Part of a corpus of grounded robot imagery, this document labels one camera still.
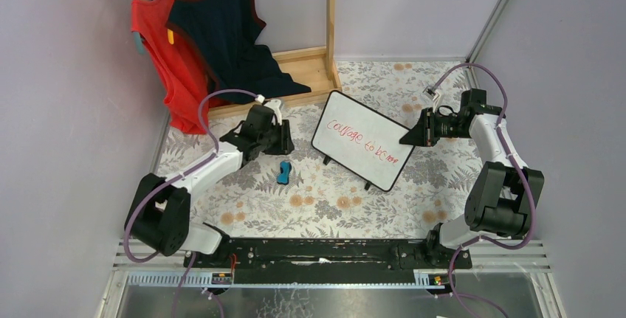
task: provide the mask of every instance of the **lavender wall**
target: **lavender wall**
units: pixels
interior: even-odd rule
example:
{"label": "lavender wall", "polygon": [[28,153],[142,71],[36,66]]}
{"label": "lavender wall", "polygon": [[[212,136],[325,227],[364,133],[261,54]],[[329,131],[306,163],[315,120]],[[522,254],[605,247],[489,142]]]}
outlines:
{"label": "lavender wall", "polygon": [[546,176],[538,236],[570,318],[624,316],[625,21],[626,0],[511,0],[478,59],[509,93],[517,151]]}
{"label": "lavender wall", "polygon": [[[256,0],[272,51],[326,44],[326,0]],[[335,0],[335,55],[386,60],[466,56],[498,0]]]}
{"label": "lavender wall", "polygon": [[92,317],[166,115],[130,0],[1,0],[0,317]]}

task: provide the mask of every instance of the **floral tablecloth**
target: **floral tablecloth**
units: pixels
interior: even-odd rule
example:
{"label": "floral tablecloth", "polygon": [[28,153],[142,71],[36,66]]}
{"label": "floral tablecloth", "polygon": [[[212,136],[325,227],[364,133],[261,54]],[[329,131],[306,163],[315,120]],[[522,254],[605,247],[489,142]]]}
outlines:
{"label": "floral tablecloth", "polygon": [[[339,62],[344,93],[412,127],[419,118],[419,95],[453,62]],[[441,87],[444,104],[458,110],[467,88],[460,70]],[[261,154],[196,199],[192,221],[214,224],[238,237],[423,238],[440,221],[462,214],[481,161],[473,141],[442,139],[432,148],[415,148],[392,191],[384,193],[311,147],[323,103],[288,108],[295,151]],[[217,136],[243,117],[212,120]],[[176,171],[211,151],[208,136],[168,131],[157,173]],[[289,185],[276,183],[279,164],[292,163]]]}

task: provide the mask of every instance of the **blue sponge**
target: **blue sponge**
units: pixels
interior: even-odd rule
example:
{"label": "blue sponge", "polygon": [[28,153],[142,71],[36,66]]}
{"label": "blue sponge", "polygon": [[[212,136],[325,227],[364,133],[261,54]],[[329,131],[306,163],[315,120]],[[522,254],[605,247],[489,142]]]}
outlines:
{"label": "blue sponge", "polygon": [[282,185],[289,184],[289,172],[292,171],[292,164],[287,161],[281,162],[281,173],[278,174],[277,182]]}

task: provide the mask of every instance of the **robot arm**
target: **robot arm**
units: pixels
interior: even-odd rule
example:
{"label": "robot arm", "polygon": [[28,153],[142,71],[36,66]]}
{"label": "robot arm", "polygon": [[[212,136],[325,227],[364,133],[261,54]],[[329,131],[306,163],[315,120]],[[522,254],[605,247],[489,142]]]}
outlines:
{"label": "robot arm", "polygon": [[507,155],[496,134],[497,119],[502,108],[486,103],[486,91],[470,89],[461,95],[458,113],[442,114],[436,110],[422,110],[419,121],[400,139],[405,145],[433,147],[441,137],[471,138],[478,147],[483,167],[467,197],[463,216],[438,224],[430,231],[427,241],[432,247],[455,249],[476,235],[520,238],[530,227],[529,202],[519,175],[509,161],[514,157],[522,168],[537,206],[543,188],[543,174],[528,168],[512,147],[506,130],[506,119],[499,128],[511,150]]}
{"label": "robot arm", "polygon": [[280,155],[294,150],[289,121],[282,119],[280,106],[280,100],[253,106],[245,121],[220,138],[219,152],[210,162],[206,162],[212,156],[208,154],[166,177],[152,173],[145,176],[137,188],[125,226],[128,226],[128,220],[138,204],[152,190],[167,180],[185,175],[192,168],[200,167],[158,192],[141,210],[131,234],[165,256],[178,250],[204,254],[215,252],[221,243],[222,233],[210,225],[190,222],[192,202],[220,179],[256,159],[261,152]]}

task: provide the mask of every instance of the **whiteboard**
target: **whiteboard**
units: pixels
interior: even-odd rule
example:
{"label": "whiteboard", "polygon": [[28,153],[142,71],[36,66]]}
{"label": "whiteboard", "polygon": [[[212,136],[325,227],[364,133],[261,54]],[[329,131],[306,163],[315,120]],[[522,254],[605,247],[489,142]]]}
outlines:
{"label": "whiteboard", "polygon": [[408,128],[333,91],[326,101],[313,148],[356,173],[380,190],[389,191],[413,147],[400,145]]}

